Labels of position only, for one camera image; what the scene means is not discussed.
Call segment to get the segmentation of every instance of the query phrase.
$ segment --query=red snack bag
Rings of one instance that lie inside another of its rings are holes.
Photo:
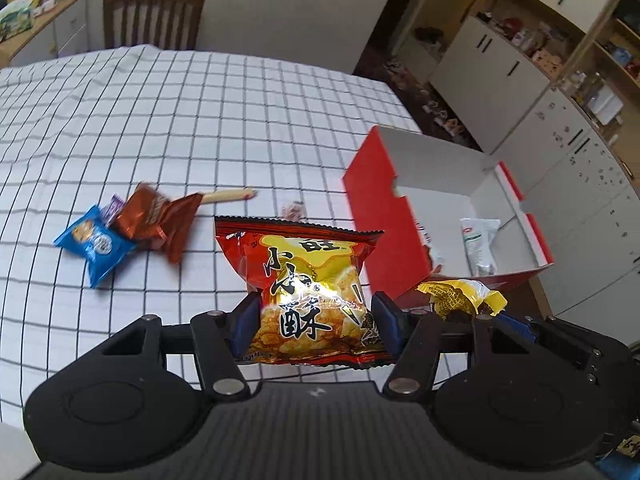
[[[250,290],[260,328],[246,362],[351,366],[388,360],[358,278],[382,232],[217,217],[216,240]]]
[[[169,200],[147,184],[138,184],[112,227],[142,248],[162,251],[172,264],[178,264],[201,201],[200,193]]]

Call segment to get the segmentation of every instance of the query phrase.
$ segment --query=popsicle stick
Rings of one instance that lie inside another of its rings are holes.
[[[214,202],[234,202],[235,200],[248,200],[255,196],[255,189],[225,189],[202,194],[201,204],[213,204]]]

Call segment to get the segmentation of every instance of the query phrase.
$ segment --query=grid tablecloth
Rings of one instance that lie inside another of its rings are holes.
[[[310,221],[353,228],[341,179],[377,123],[419,131],[384,83],[273,59],[138,46],[2,70],[0,420],[21,427],[38,384],[145,313],[177,324],[233,309],[245,284],[215,246],[213,215],[274,217],[303,200]],[[181,266],[133,254],[90,289],[84,259],[52,241],[140,181],[172,198],[243,186],[258,195],[201,206]],[[436,380],[463,361],[449,355]],[[168,368],[197,385],[192,356],[169,356]],[[242,371],[250,384],[381,383],[389,368]]]

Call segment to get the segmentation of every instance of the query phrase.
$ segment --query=wooden chair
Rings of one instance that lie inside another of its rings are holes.
[[[102,0],[105,48],[153,43],[158,48],[194,50],[203,5],[204,0]],[[118,44],[116,24],[120,29]]]

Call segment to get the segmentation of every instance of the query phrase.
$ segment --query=red box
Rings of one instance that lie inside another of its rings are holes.
[[[523,196],[503,163],[484,153],[405,130],[375,126],[343,177],[358,230],[384,230],[366,267],[371,290],[397,299],[425,280],[468,278],[507,290],[553,264]],[[472,278],[462,241],[462,218],[499,218],[492,242],[498,274]],[[444,257],[432,265],[418,221]],[[404,307],[413,301],[402,298]]]

